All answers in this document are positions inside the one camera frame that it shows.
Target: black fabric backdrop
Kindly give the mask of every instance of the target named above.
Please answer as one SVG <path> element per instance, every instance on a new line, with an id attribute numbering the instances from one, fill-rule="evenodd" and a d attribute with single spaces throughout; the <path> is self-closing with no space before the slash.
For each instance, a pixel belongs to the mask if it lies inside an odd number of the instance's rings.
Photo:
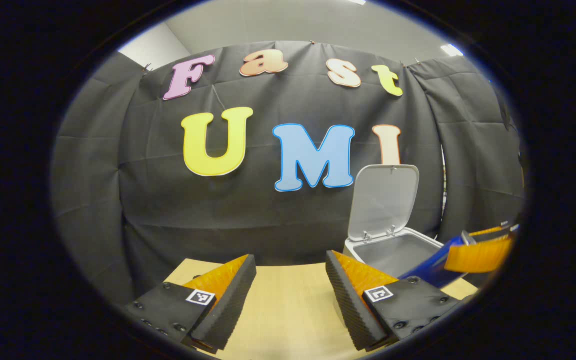
<path id="1" fill-rule="evenodd" d="M 281 50 L 288 69 L 241 76 L 243 58 L 265 49 Z M 215 55 L 216 61 L 204 67 L 192 91 L 163 101 L 174 64 L 204 55 Z M 327 77 L 328 59 L 353 63 L 361 87 L 333 84 Z M 398 74 L 401 98 L 382 88 L 371 70 L 374 65 Z M 489 82 L 481 75 L 454 81 L 459 73 L 477 73 L 469 66 L 462 57 L 453 57 L 416 65 L 411 72 L 376 55 L 298 41 L 218 48 L 146 74 L 117 54 L 78 94 L 59 132 L 52 187 L 63 241 L 84 274 L 116 303 L 151 289 L 186 258 L 222 263 L 250 253 L 262 266 L 322 262 L 326 250 L 343 248 L 353 187 L 320 183 L 276 191 L 281 146 L 272 129 L 285 123 L 304 125 L 316 146 L 330 126 L 354 128 L 353 176 L 380 163 L 372 127 L 398 126 L 401 161 L 420 171 L 407 226 L 429 237 L 439 234 L 445 241 L 463 229 L 512 220 L 519 211 L 516 199 L 522 196 L 519 144 L 513 141 L 516 134 L 502 134 L 509 130 Z M 445 68 L 453 70 L 451 76 L 446 77 Z M 435 78 L 455 85 L 442 88 L 432 82 Z M 247 120 L 241 166 L 221 177 L 190 172 L 183 160 L 183 118 L 203 112 L 215 116 L 208 126 L 206 152 L 219 157 L 226 151 L 228 130 L 221 114 L 234 107 L 254 111 Z M 485 126 L 448 135 L 444 123 L 464 119 L 469 126 Z M 440 135 L 448 168 L 443 222 Z M 459 179 L 454 190 L 453 178 Z M 496 198 L 482 197 L 480 189 Z"/>

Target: wooden table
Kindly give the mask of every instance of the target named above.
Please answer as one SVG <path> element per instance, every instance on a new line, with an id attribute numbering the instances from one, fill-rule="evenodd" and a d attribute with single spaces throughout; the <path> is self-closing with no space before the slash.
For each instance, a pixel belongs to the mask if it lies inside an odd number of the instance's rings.
<path id="1" fill-rule="evenodd" d="M 186 259 L 166 281 L 183 285 L 220 265 Z M 477 287 L 460 279 L 441 291 L 461 300 L 474 294 Z M 324 262 L 258 266 L 226 349 L 206 354 L 223 360 L 361 358 L 366 351 L 355 350 L 336 303 Z"/>

